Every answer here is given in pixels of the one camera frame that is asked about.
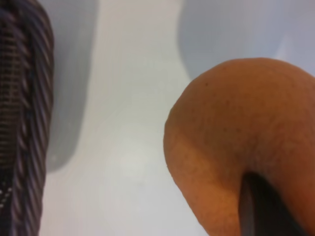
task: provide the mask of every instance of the twisted cord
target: twisted cord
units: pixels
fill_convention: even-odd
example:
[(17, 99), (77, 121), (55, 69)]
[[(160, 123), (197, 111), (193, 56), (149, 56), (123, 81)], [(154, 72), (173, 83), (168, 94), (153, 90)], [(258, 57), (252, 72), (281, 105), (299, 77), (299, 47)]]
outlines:
[(31, 82), (29, 73), (31, 70), (31, 52), (29, 51), (28, 38), (21, 30), (21, 24), (16, 15), (0, 9), (0, 18), (10, 27), (15, 38), (21, 62), (21, 86), (19, 89), (21, 98), (20, 123), (17, 134), (17, 156), (14, 167), (14, 184), (12, 186), (11, 218), (14, 230), (13, 235), (17, 235), (24, 220), (23, 193), (25, 191), (25, 178), (27, 176), (26, 160), (29, 153), (28, 137), (28, 113), (31, 110)]
[[(32, 81), (31, 115), (29, 117), (29, 156), (17, 171), (26, 171), (25, 195), (22, 201), (25, 211), (19, 229), (12, 225), (14, 236), (36, 236), (42, 215), (42, 196), (46, 179), (46, 151), (53, 107), (53, 33), (47, 14), (35, 0), (14, 0), (31, 33), (31, 43), (35, 58), (35, 73)], [(19, 205), (12, 205), (12, 211), (20, 212)]]

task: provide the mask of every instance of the orange fruit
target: orange fruit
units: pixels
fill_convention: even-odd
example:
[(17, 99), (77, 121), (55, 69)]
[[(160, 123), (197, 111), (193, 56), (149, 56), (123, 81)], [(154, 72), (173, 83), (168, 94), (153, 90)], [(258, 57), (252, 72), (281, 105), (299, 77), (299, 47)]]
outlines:
[(165, 124), (167, 166), (211, 236), (239, 236), (241, 180), (278, 191), (315, 235), (315, 79), (274, 59), (224, 62), (193, 80)]

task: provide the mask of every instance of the white table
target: white table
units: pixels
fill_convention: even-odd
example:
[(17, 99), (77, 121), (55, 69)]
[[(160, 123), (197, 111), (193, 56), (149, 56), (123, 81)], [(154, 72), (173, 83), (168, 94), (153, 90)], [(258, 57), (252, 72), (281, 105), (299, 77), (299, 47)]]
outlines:
[(205, 236), (166, 168), (163, 125), (227, 59), (315, 74), (313, 0), (41, 0), (56, 38), (41, 236)]

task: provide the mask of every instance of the white surface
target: white surface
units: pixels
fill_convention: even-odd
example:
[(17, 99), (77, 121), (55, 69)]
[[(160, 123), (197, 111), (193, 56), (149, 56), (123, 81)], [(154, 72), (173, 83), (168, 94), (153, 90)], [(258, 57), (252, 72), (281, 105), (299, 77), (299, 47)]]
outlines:
[(312, 0), (42, 0), (56, 37), (41, 236), (205, 236), (163, 157), (189, 81), (237, 57), (315, 73)]

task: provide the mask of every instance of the white background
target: white background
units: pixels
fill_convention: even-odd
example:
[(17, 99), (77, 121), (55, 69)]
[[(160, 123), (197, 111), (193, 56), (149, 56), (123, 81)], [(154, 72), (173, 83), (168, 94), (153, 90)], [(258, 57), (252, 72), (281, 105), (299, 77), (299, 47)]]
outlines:
[(228, 59), (315, 74), (313, 0), (41, 0), (56, 41), (41, 236), (205, 236), (166, 168), (163, 126)]

